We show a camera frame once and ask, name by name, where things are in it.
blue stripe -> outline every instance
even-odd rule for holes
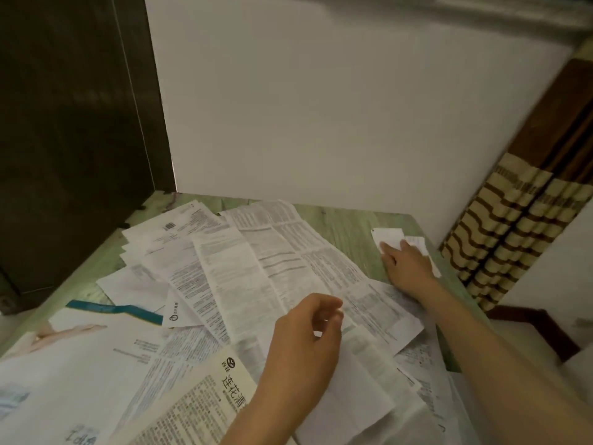
[[[66,307],[80,309],[81,311],[99,312],[101,314],[129,314],[140,320],[149,321],[154,324],[162,324],[162,316],[154,312],[145,311],[138,306],[110,306],[108,304],[91,303],[90,301],[81,301],[79,299],[71,300]]]

wooden table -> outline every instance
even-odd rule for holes
[[[191,200],[204,203],[212,212],[236,208],[256,200],[194,195],[189,193],[153,193],[145,201],[144,210],[137,210],[127,222],[130,226],[137,225],[168,209],[175,208]],[[368,210],[336,209],[322,206],[295,205],[301,217],[306,220],[319,234],[344,252],[354,261],[369,278],[389,282],[381,257],[371,237],[371,229],[402,228],[406,235],[425,236],[416,220],[407,214],[388,214],[386,212],[371,212]],[[0,346],[0,356],[26,331],[34,330],[38,324],[47,320],[56,311],[66,305],[71,299],[93,301],[95,303],[113,304],[95,283],[96,280],[107,276],[124,267],[119,255],[123,252],[122,245],[128,243],[123,237],[122,230],[116,230],[72,275],[57,288],[57,290],[15,331],[13,336]],[[486,321],[486,317],[467,293],[455,272],[437,251],[434,245],[426,239],[426,247],[437,267],[440,269],[441,282],[462,299],[478,316]],[[454,359],[450,356],[444,341],[441,349],[445,362],[450,370],[456,370]]]

green table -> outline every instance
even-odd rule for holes
[[[189,193],[153,193],[145,201],[146,209],[137,210],[127,222],[137,225],[152,218],[165,210],[185,204],[191,200],[204,203],[212,212],[236,208],[238,206],[256,202],[240,198],[227,198],[194,195]],[[421,235],[424,232],[416,220],[407,214],[388,214],[386,212],[371,212],[368,210],[336,209],[322,206],[295,205],[301,217],[306,220],[319,234],[344,252],[354,261],[369,278],[389,282],[383,269],[381,257],[371,237],[371,229],[402,228],[406,235]],[[71,299],[93,301],[95,303],[113,304],[95,283],[96,280],[107,276],[124,266],[119,255],[123,252],[122,245],[128,243],[121,230],[116,230],[103,244],[57,288],[57,290],[43,303],[6,341],[0,346],[0,356],[26,331],[34,330],[38,324],[47,320],[56,311],[66,305]],[[451,266],[443,259],[434,245],[427,239],[426,247],[437,267],[440,269],[441,282],[462,299],[477,315],[485,319],[467,293]],[[445,362],[450,370],[456,370],[454,359],[449,354],[448,347],[441,342]]]

hand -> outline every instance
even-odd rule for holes
[[[290,434],[319,403],[336,369],[344,317],[340,306],[341,299],[310,294],[276,321],[252,402],[286,422]],[[316,337],[314,331],[322,336]]]
[[[384,242],[380,246],[383,252],[381,259],[391,283],[421,301],[422,295],[427,292],[427,286],[436,281],[432,274],[431,260],[422,256],[418,248],[405,240],[400,242],[401,251]]]

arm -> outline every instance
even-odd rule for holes
[[[566,398],[476,318],[432,276],[417,248],[405,241],[401,251],[381,248],[389,279],[436,320],[501,443],[593,443],[590,408]]]
[[[319,403],[336,369],[341,305],[336,297],[311,294],[278,319],[256,393],[220,445],[286,444]]]

